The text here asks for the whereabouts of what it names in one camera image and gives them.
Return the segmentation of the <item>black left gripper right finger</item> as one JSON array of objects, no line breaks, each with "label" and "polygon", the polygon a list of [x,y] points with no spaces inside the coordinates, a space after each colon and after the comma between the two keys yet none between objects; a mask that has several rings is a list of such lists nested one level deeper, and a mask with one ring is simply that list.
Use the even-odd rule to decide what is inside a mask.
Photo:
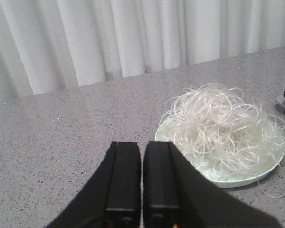
[{"label": "black left gripper right finger", "polygon": [[227,194],[172,142],[150,141],[143,161],[146,228],[279,228],[276,218]]}]

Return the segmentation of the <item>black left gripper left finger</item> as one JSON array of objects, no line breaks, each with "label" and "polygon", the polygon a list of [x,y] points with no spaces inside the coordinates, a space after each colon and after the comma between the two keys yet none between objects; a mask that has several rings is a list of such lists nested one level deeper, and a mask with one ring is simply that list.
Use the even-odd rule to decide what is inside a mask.
[{"label": "black left gripper left finger", "polygon": [[85,186],[49,228],[137,228],[141,215],[137,143],[112,142]]}]

